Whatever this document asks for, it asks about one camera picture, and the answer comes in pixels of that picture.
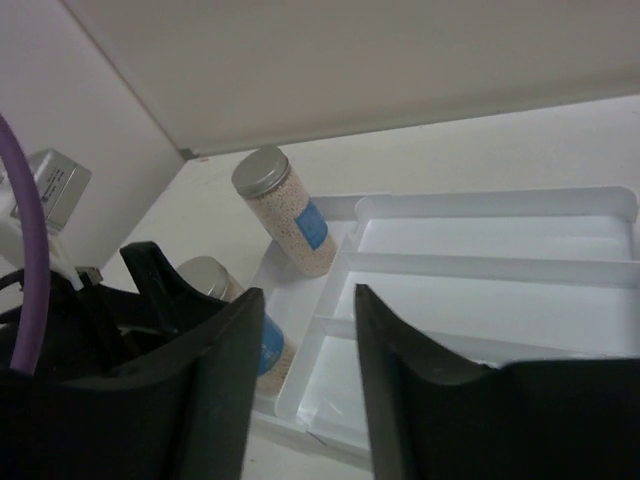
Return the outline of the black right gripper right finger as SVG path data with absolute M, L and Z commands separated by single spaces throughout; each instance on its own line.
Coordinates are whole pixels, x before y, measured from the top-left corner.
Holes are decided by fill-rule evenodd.
M 635 479 L 639 362 L 473 362 L 354 292 L 378 479 Z

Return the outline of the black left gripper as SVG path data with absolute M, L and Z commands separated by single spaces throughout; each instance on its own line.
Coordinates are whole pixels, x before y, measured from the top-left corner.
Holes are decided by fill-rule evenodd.
M 1 314 L 3 380 L 163 380 L 162 366 L 149 355 L 166 335 L 181 335 L 206 322 L 227 302 L 206 296 L 184 280 L 152 241 L 119 250 L 136 293 L 92 283 L 81 276 L 74 290 L 51 275 L 44 343 L 35 373 L 9 368 L 22 309 Z

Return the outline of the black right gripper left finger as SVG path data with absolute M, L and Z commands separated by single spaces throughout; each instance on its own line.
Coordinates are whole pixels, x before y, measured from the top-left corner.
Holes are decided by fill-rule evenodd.
M 237 479 L 259 364 L 252 288 L 149 356 L 163 380 L 3 380 L 5 479 Z

